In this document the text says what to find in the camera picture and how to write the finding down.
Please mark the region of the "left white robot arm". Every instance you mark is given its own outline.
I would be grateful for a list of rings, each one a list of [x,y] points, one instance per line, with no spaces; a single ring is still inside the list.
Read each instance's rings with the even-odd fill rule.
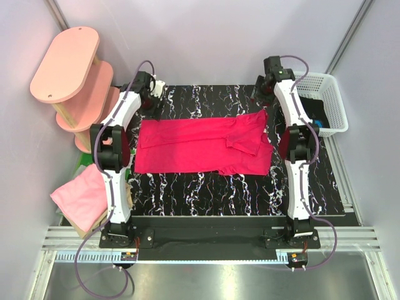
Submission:
[[[165,85],[155,74],[137,72],[126,90],[119,93],[111,112],[89,129],[92,160],[106,188],[107,219],[101,229],[100,248],[128,248],[135,244],[126,191],[126,171],[131,165],[126,130],[139,110],[154,114],[163,100]]]

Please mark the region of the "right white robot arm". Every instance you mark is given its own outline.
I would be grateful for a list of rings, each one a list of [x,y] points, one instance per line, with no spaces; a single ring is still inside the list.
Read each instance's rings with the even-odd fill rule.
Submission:
[[[286,225],[281,238],[290,248],[306,249],[315,241],[308,200],[309,166],[319,154],[319,127],[306,114],[290,68],[283,67],[281,56],[264,59],[265,75],[257,77],[251,99],[263,106],[277,101],[281,107],[285,131],[278,152],[285,163],[289,186]]]

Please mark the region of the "red t shirt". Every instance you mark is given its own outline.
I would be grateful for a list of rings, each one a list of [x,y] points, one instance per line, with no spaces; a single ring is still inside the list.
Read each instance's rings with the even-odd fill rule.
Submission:
[[[265,176],[273,153],[265,132],[267,120],[263,110],[236,117],[145,120],[134,171]]]

